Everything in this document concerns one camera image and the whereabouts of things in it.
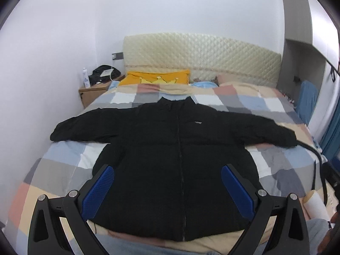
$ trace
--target wall socket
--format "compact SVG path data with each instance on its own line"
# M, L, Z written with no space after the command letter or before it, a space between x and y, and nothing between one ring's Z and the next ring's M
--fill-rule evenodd
M112 60L119 60L119 59L124 59L123 52L115 52L114 54L112 54Z

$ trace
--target gray pants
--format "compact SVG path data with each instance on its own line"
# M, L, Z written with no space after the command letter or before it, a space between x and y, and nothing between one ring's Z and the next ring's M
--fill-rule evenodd
M307 221L309 235L310 255L317 254L317 247L326 235L329 227L328 222L322 219L313 219ZM122 239L112 238L107 235L97 235L98 240L110 255L199 255L194 252L186 252L169 248L162 248L153 245L129 242ZM83 254L75 240L70 242L72 250L76 255ZM266 243L257 247L254 255L261 255L266 247ZM219 255L218 252L210 251L206 255Z

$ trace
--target quilted headboard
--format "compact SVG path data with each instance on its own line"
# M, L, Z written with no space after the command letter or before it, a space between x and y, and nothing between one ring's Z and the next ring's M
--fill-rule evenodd
M276 87L281 55L235 39L204 34L157 33L125 36L125 68L154 73L189 69L190 80L227 73L238 81Z

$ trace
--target white paper roll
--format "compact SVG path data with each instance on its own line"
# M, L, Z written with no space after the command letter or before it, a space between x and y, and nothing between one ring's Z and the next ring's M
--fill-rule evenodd
M311 219L325 219L330 221L326 206L316 190L310 191L303 199L303 205Z

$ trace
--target silver screw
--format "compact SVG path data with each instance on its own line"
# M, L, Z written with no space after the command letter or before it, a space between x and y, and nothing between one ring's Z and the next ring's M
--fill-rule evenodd
M42 194L42 195L40 195L39 197L38 197L38 200L40 200L40 201L43 201L44 199L45 199L45 195L44 194Z
M290 198L292 199L292 200L297 200L298 199L298 197L297 197L297 195L296 194L290 194Z
M77 192L76 190L72 190L72 191L70 191L70 192L68 193L68 195L69 195L70 197L75 197L77 194L78 194L78 192Z
M257 193L262 197L267 195L267 192L265 190L262 190L262 189L258 190Z

